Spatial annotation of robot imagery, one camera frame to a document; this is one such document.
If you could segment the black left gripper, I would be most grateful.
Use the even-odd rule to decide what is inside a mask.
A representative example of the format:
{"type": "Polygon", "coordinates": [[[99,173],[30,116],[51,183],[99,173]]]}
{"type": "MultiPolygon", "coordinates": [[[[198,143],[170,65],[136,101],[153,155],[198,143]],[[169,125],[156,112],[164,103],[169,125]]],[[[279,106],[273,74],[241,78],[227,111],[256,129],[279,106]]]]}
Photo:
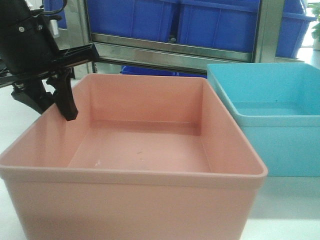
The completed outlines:
{"type": "Polygon", "coordinates": [[[14,100],[43,114],[54,103],[67,121],[78,116],[72,67],[99,58],[94,44],[60,50],[49,27],[57,11],[30,10],[24,0],[0,2],[0,85],[14,100]],[[41,79],[54,88],[47,92],[41,79]]]}

